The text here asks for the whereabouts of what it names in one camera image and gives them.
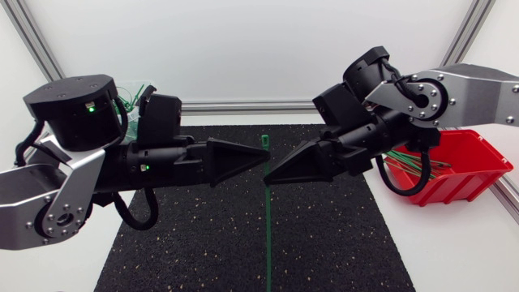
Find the green rod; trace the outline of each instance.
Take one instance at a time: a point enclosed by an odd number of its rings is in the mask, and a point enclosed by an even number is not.
[[[268,135],[261,136],[261,144],[263,149],[267,150],[270,147]],[[270,165],[265,162],[265,175],[270,173]],[[272,290],[272,231],[271,231],[271,216],[270,216],[270,186],[265,187],[265,206],[267,209],[267,292]]]

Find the metal extrusion bar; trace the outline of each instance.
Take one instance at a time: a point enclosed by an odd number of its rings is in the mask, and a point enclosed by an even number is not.
[[[519,188],[504,175],[490,186],[490,190],[519,224]]]
[[[317,114],[310,101],[185,102],[182,115],[205,114]]]
[[[478,35],[485,19],[494,6],[495,0],[473,0],[453,42],[445,54],[441,66],[459,63],[465,57],[472,42]]]
[[[25,1],[0,0],[0,2],[45,78],[49,82],[64,78],[62,69],[52,55]]]

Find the white wall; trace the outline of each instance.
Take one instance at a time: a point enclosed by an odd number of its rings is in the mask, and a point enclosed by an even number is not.
[[[499,0],[492,7],[485,24],[474,40],[463,62],[492,67],[519,76],[519,1]],[[519,184],[519,128],[501,125],[471,127],[487,139],[514,167],[509,176]]]
[[[15,146],[34,126],[22,97],[47,83],[11,20],[0,9],[0,171],[13,167]]]
[[[309,101],[373,46],[437,67],[471,0],[27,0],[66,75],[150,79],[183,101]]]

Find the white backdrop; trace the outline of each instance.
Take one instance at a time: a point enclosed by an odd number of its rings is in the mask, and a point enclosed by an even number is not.
[[[373,46],[437,67],[471,1],[27,0],[67,76],[152,80],[186,101],[309,101]]]

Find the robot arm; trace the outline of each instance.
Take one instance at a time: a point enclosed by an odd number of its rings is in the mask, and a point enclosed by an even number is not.
[[[140,98],[138,137],[129,144],[120,143],[126,112],[118,105],[121,125],[109,76],[61,79],[24,98],[36,126],[16,148],[18,167],[0,173],[0,249],[65,241],[78,234],[93,204],[114,203],[129,226],[149,229],[158,217],[154,187],[214,187],[269,159],[260,148],[179,135],[182,102],[154,91],[148,87]],[[44,122],[54,134],[37,143]],[[24,150],[31,145],[38,150],[26,165]],[[151,213],[144,222],[118,194],[141,188]]]
[[[388,59],[384,47],[369,50],[348,67],[342,84],[313,100],[326,127],[283,159],[265,177],[267,184],[331,182],[344,172],[371,169],[375,158],[392,191],[414,195],[427,183],[428,153],[440,142],[438,127],[517,126],[516,76],[465,64],[401,76]],[[409,190],[391,184],[381,156],[402,145],[422,154],[422,176]]]

